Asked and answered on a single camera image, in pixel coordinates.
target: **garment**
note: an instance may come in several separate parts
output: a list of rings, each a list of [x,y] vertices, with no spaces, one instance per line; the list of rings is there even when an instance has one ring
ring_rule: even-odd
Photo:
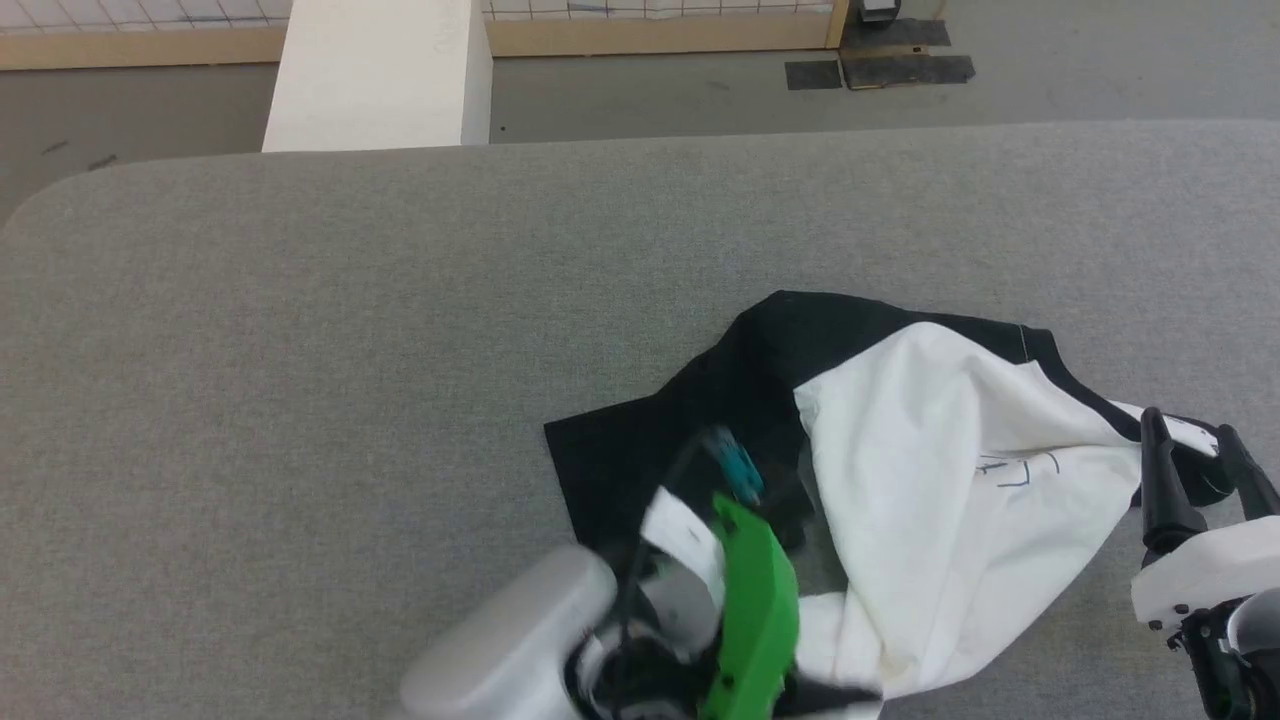
[[[801,601],[797,664],[886,697],[968,678],[1084,568],[1139,486],[1140,409],[1078,382],[1047,331],[778,292],[650,397],[547,425],[580,542],[632,538],[696,428],[767,492],[808,439],[849,589]],[[1230,495],[1208,425],[1170,419],[1196,505]],[[712,474],[675,489],[692,507]]]

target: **white pillar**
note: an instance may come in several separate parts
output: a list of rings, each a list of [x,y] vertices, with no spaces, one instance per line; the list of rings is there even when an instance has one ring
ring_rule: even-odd
[[[294,0],[264,152],[489,142],[474,0]]]

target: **white fabric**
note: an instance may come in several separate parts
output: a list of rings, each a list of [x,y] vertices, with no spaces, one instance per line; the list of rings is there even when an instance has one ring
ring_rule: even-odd
[[[1111,405],[1124,410],[1135,420],[1142,419],[1143,409],[1137,405],[1116,402],[1115,400],[1111,401]],[[1217,438],[1204,428],[1169,415],[1165,415],[1165,425],[1169,428],[1169,437],[1172,438],[1174,442],[1185,445],[1187,447],[1194,448],[1204,455],[1217,455]]]
[[[640,524],[640,537],[698,575],[719,612],[724,606],[724,547],[696,512],[659,487]]]
[[[796,660],[886,698],[984,667],[1093,557],[1139,483],[1137,445],[1037,363],[932,323],[795,388],[795,402],[850,579],[803,598]]]

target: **black fabric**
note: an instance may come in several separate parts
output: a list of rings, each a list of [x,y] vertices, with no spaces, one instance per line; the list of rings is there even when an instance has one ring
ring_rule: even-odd
[[[1055,384],[1121,436],[1140,438],[1138,420],[1071,377],[1048,331],[915,313],[845,295],[780,291],[739,315],[719,342],[654,395],[545,425],[579,542],[599,550],[634,539],[677,450],[698,429],[717,423],[727,425],[751,455],[767,498],[795,497],[803,492],[796,465],[806,438],[792,388],[922,322],[946,327],[1010,363],[1038,361]],[[1175,461],[1188,468],[1183,477],[1194,483],[1188,488],[1193,502],[1221,500],[1202,487],[1206,461],[1181,455]],[[710,493],[719,487],[718,471],[707,462],[668,489],[705,515]],[[771,518],[780,532],[795,521]]]
[[[792,671],[787,674],[782,694],[773,706],[773,717],[805,717],[855,705],[878,705],[881,700],[881,694],[872,688],[828,685]]]

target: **black mat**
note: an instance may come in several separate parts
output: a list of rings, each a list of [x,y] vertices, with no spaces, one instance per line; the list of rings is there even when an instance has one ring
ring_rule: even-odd
[[[850,14],[841,47],[884,47],[887,45],[951,45],[947,23],[902,18],[891,23],[860,23]]]
[[[840,79],[838,60],[801,60],[786,63],[787,90],[835,90]]]
[[[888,58],[841,58],[849,90],[873,90],[899,85],[959,85],[974,76],[968,55],[892,55]]]

